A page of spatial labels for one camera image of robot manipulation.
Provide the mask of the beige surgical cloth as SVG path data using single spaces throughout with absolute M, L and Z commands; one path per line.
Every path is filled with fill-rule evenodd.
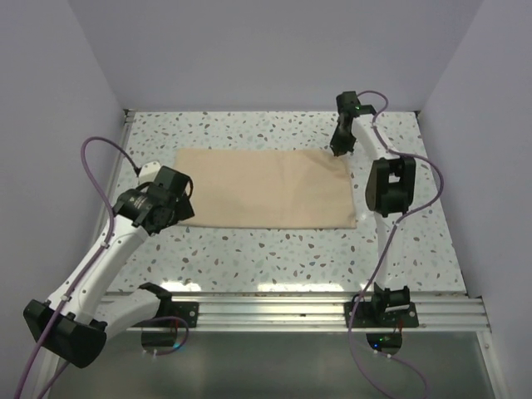
M 189 225 L 228 229 L 351 229 L 345 160 L 324 150 L 180 149 L 175 168 L 194 184 Z

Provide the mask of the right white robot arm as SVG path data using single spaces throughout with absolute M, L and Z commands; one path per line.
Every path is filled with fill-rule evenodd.
M 408 309 L 410 303 L 398 222 L 413 202 L 416 161 L 399 155 L 389 139 L 375 132 L 376 127 L 366 106 L 339 111 L 330 146 L 335 156 L 342 156 L 359 143 L 372 162 L 365 201 L 377 226 L 379 260 L 376 275 L 371 278 L 370 315 L 374 323 L 385 327 L 396 321 L 400 310 Z

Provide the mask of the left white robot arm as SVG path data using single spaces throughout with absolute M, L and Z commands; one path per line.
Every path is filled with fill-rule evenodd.
M 78 368 L 100 355 L 106 342 L 137 324 L 188 328 L 171 294 L 143 283 L 108 312 L 98 311 L 101 299 L 126 260 L 152 235 L 194 216 L 190 202 L 193 180 L 162 166 L 151 181 L 123 192 L 104 233 L 69 278 L 44 302 L 33 299 L 23 317 L 36 342 Z

